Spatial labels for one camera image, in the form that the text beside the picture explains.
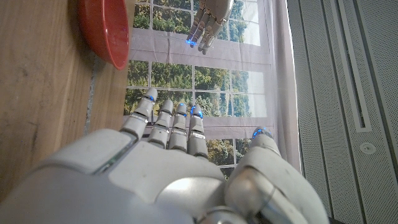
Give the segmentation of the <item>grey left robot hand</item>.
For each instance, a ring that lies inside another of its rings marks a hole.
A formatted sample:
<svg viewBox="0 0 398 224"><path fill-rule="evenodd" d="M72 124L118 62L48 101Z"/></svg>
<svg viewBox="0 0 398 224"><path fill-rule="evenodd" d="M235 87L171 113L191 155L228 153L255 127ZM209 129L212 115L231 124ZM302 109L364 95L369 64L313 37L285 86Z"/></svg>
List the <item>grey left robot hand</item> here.
<svg viewBox="0 0 398 224"><path fill-rule="evenodd" d="M206 55L233 9L233 0L199 0L199 8L187 35L186 43Z"/></svg>

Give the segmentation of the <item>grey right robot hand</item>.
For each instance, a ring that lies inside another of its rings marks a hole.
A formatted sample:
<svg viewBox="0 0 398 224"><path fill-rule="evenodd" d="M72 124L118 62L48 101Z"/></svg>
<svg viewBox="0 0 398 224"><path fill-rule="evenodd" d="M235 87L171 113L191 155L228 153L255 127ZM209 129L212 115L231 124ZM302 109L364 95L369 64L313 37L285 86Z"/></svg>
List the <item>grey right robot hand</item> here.
<svg viewBox="0 0 398 224"><path fill-rule="evenodd" d="M203 113L165 100L143 136L150 88L119 131L43 160L1 202L2 223L328 223L315 189L265 127L229 177L208 159Z"/></svg>

